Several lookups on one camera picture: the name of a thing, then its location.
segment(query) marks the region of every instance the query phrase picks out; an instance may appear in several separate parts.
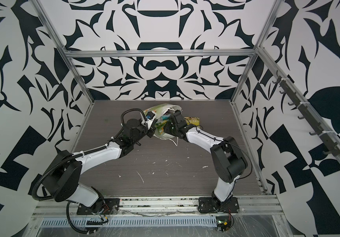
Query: white debris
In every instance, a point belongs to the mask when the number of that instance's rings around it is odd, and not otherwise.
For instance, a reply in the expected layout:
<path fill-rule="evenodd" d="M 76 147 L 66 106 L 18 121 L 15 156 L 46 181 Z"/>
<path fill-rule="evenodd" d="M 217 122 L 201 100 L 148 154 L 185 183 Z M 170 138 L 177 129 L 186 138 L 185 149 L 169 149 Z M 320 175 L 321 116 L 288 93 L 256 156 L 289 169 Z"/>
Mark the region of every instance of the white debris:
<path fill-rule="evenodd" d="M 136 171 L 137 172 L 137 171 Z M 137 172 L 138 174 L 139 174 L 139 172 Z M 139 174 L 140 175 L 140 174 Z M 141 180 L 142 180 L 142 183 L 144 183 L 144 180 L 142 179 L 142 177 L 141 177 L 141 175 L 140 175 L 140 178 L 141 178 Z"/>

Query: plastic bag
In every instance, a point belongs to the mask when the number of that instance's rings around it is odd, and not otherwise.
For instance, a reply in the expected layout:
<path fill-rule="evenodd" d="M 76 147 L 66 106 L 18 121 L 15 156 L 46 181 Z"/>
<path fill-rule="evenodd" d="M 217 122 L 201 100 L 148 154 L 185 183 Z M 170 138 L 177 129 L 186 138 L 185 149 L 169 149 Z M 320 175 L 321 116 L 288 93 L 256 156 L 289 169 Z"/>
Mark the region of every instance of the plastic bag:
<path fill-rule="evenodd" d="M 175 113 L 177 110 L 182 111 L 182 108 L 179 105 L 172 105 L 169 103 L 163 103 L 144 110 L 145 115 L 147 115 L 149 111 L 153 111 L 155 114 L 154 118 L 158 119 L 156 122 L 156 131 L 154 132 L 155 137 L 161 140 L 172 140 L 172 138 L 174 138 L 173 135 L 165 133 L 163 129 L 169 120 L 170 115 Z"/>

